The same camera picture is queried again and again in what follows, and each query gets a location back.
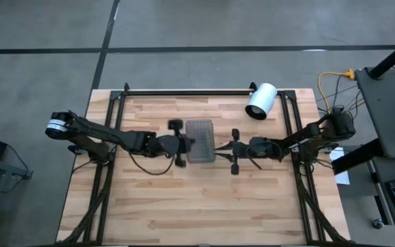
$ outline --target concrete floor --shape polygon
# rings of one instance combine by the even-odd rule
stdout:
[[[0,0],[0,49],[100,48],[113,0]],[[395,45],[395,0],[121,0],[110,47],[231,45]],[[323,71],[373,66],[389,50],[108,54],[99,87],[238,88],[269,82],[314,88]],[[50,244],[56,237],[73,164],[68,143],[44,134],[52,111],[83,115],[99,54],[0,55],[0,140],[34,170],[4,196],[0,246]],[[326,94],[335,76],[324,77]],[[355,84],[342,80],[340,88]],[[347,103],[357,89],[342,93]],[[357,145],[376,137],[365,106]],[[392,227],[373,230],[371,198],[343,198],[353,240],[395,246]]]

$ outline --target wooden table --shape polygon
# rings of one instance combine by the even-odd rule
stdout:
[[[311,89],[294,89],[302,124],[319,118]],[[86,118],[104,124],[110,90],[93,91]],[[248,117],[247,96],[127,97],[121,130],[149,130],[171,134],[167,120],[211,119],[215,144],[232,139],[238,128],[240,141],[253,136],[286,137],[280,100],[265,121]],[[293,130],[296,130],[292,119]],[[165,169],[165,157],[136,157],[143,167]],[[80,156],[75,167],[87,162]],[[162,176],[142,172],[119,148],[104,244],[193,245],[193,244],[303,244],[302,220],[290,156],[282,163],[259,160],[258,170],[247,160],[239,162],[238,176],[230,174],[230,163],[217,158],[214,163],[172,167]],[[74,229],[88,208],[95,173],[94,165],[77,170],[71,177],[67,201],[57,240]],[[320,208],[341,235],[349,238],[335,177],[331,169],[315,165],[313,173]],[[309,217],[316,236],[313,214]],[[92,237],[97,232],[94,221]]]

